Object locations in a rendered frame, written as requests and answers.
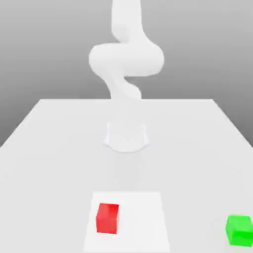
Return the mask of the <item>small red cube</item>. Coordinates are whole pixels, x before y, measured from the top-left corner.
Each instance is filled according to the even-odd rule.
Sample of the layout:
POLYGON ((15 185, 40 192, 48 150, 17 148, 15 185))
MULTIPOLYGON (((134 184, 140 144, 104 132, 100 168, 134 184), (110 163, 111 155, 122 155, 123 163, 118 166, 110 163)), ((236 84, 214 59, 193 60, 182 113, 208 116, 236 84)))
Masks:
POLYGON ((100 203, 95 220, 97 233, 117 234, 119 205, 100 203))

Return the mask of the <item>small green cube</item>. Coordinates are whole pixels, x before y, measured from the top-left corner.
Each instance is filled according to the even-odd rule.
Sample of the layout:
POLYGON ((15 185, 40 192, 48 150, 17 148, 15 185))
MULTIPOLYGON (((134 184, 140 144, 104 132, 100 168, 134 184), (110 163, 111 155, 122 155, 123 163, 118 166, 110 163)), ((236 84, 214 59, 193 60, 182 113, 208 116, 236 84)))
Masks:
POLYGON ((230 245, 242 247, 253 245, 253 222, 249 216, 228 215, 225 231, 230 245))

